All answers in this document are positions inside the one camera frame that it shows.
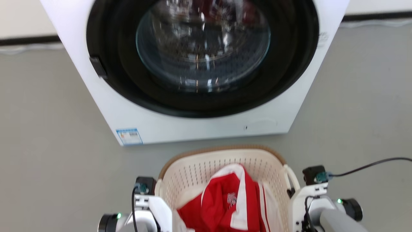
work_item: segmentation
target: basket rim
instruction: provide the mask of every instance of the basket rim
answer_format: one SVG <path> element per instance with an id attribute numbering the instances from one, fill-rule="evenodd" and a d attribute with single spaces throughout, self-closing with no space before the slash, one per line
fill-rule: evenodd
<path id="1" fill-rule="evenodd" d="M 206 152 L 215 152 L 215 151 L 223 151 L 223 150 L 234 150 L 234 149 L 259 149 L 259 150 L 264 150 L 269 153 L 271 153 L 273 156 L 275 156 L 280 163 L 284 166 L 286 164 L 285 159 L 283 156 L 281 156 L 277 151 L 264 146 L 264 145 L 257 145 L 257 144 L 239 144 L 239 145 L 229 145 L 229 146 L 220 146 L 220 147 L 209 147 L 209 148 L 202 148 L 198 150 L 193 150 L 189 152 L 184 152 L 181 153 L 173 158 L 171 158 L 162 168 L 159 174 L 159 180 L 163 179 L 164 174 L 168 170 L 168 168 L 177 160 L 188 157 L 188 156 L 193 156 L 193 155 L 198 155 Z"/>

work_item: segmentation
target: black baseboard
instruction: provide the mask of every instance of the black baseboard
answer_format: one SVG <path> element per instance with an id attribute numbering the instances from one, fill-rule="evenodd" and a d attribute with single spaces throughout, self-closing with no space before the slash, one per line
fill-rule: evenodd
<path id="1" fill-rule="evenodd" d="M 356 14 L 345 15 L 342 22 L 365 21 L 365 20 L 383 20 L 383 19 L 406 19 L 412 18 L 412 11 L 376 13 L 376 14 Z"/>
<path id="2" fill-rule="evenodd" d="M 61 43 L 61 40 L 57 35 L 0 40 L 0 46 L 27 45 L 33 43 Z"/>
<path id="3" fill-rule="evenodd" d="M 412 18 L 412 11 L 406 12 L 391 12 L 391 13 L 376 13 L 376 14 L 357 14 L 345 15 L 342 22 L 349 21 L 364 21 L 364 20 L 379 20 L 379 19 L 405 19 Z M 59 36 L 40 36 L 26 38 L 11 38 L 0 39 L 0 46 L 27 45 L 33 43 L 61 43 Z"/>

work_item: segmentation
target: washing machine door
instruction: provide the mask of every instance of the washing machine door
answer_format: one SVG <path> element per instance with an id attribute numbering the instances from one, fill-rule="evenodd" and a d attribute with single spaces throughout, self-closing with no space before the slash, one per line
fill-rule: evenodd
<path id="1" fill-rule="evenodd" d="M 98 75 L 130 101 L 208 118 L 288 89 L 318 35 L 311 0 L 97 0 L 87 46 Z"/>

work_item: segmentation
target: garment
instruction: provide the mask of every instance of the garment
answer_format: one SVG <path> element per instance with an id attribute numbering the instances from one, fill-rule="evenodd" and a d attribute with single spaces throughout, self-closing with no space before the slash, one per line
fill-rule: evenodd
<path id="1" fill-rule="evenodd" d="M 270 189 L 254 182 L 242 165 L 230 164 L 215 173 L 205 190 L 177 212 L 186 227 L 195 232 L 281 232 L 279 223 L 267 219 L 272 211 L 267 210 L 266 198 L 276 201 L 271 195 Z"/>

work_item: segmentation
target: perforated basket wall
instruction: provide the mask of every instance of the perforated basket wall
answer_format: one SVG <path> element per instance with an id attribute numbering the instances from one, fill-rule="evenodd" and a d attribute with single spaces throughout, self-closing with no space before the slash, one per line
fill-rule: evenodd
<path id="1" fill-rule="evenodd" d="M 214 173 L 230 163 L 243 165 L 253 180 L 266 182 L 271 187 L 279 204 L 283 231 L 289 232 L 287 189 L 290 183 L 285 161 L 266 147 L 215 148 L 177 156 L 163 168 L 156 195 L 170 208 L 179 208 L 199 194 Z"/>

